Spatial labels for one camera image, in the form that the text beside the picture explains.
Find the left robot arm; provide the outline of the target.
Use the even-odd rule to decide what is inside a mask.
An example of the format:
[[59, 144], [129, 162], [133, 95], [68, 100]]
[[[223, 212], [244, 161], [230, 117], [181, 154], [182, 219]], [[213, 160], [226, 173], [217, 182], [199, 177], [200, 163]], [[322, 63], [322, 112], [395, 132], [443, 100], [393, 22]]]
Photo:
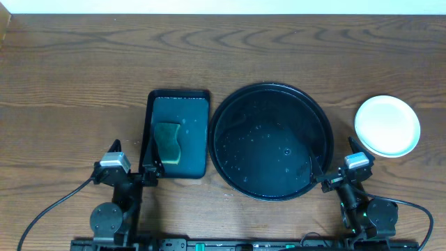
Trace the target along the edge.
[[157, 179], [164, 176], [164, 166], [153, 139], [148, 142], [143, 159], [149, 164], [141, 172], [132, 172], [117, 139], [102, 159], [94, 163], [92, 182], [111, 186], [114, 193], [110, 202], [97, 206], [91, 213], [93, 250], [160, 249], [159, 240], [138, 232], [143, 189], [155, 187]]

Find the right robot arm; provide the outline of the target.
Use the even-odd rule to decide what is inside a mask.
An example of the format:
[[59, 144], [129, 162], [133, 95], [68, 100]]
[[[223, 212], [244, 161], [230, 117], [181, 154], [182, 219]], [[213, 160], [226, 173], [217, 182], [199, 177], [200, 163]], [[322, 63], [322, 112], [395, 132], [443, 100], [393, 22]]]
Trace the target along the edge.
[[313, 151], [309, 152], [312, 181], [321, 184], [322, 192], [335, 191], [340, 200], [341, 217], [351, 233], [329, 244], [332, 249], [389, 250], [389, 238], [396, 234], [397, 203], [365, 192], [362, 182], [371, 177], [375, 157], [352, 137], [348, 138], [352, 153], [335, 173], [323, 173]]

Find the green yellow sponge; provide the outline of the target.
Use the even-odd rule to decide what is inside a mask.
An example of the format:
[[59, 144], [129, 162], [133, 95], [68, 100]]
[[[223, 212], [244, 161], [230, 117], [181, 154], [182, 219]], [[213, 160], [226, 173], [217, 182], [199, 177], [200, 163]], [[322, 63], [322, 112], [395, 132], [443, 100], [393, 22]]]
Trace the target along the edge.
[[177, 123], [157, 123], [155, 125], [153, 136], [163, 165], [177, 165], [180, 162], [179, 130], [180, 124]]

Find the light green plate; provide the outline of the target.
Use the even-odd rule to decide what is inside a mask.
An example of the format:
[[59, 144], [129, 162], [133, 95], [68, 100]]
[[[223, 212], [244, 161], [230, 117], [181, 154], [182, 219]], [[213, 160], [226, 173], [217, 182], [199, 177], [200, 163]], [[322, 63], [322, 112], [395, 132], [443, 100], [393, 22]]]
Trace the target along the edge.
[[374, 96], [364, 101], [355, 114], [354, 128], [367, 149], [386, 158], [410, 153], [421, 136], [414, 110], [394, 96]]

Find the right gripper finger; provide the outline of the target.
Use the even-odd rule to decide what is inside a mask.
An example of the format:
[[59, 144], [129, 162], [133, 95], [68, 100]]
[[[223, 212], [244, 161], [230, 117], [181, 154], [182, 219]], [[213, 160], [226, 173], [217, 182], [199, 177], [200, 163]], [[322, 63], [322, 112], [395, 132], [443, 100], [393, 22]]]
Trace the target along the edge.
[[320, 181], [323, 176], [323, 156], [315, 154], [311, 148], [308, 148], [309, 162], [312, 181]]
[[353, 153], [363, 153], [366, 155], [366, 157], [369, 159], [370, 162], [373, 162], [375, 160], [375, 157], [370, 154], [366, 149], [360, 146], [360, 144], [353, 139], [353, 137], [348, 137], [348, 143], [350, 145], [350, 148]]

